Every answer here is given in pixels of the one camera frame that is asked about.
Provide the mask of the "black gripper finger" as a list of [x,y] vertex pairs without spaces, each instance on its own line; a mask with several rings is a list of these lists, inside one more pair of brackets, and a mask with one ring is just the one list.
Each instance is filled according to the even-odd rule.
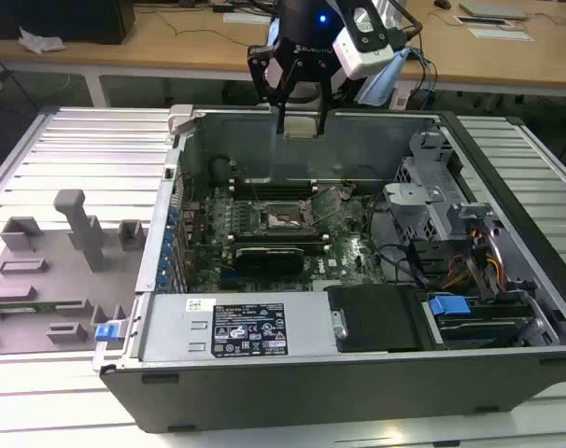
[[[278,110],[276,133],[283,134],[286,116],[286,104],[290,94],[303,74],[303,61],[294,53],[289,40],[277,41],[271,46],[248,47],[248,68],[259,98]],[[266,78],[270,62],[277,62],[281,75],[275,88]]]
[[323,135],[326,126],[326,118],[333,101],[333,91],[331,83],[331,74],[323,69],[318,75],[318,84],[320,90],[319,116],[317,135]]

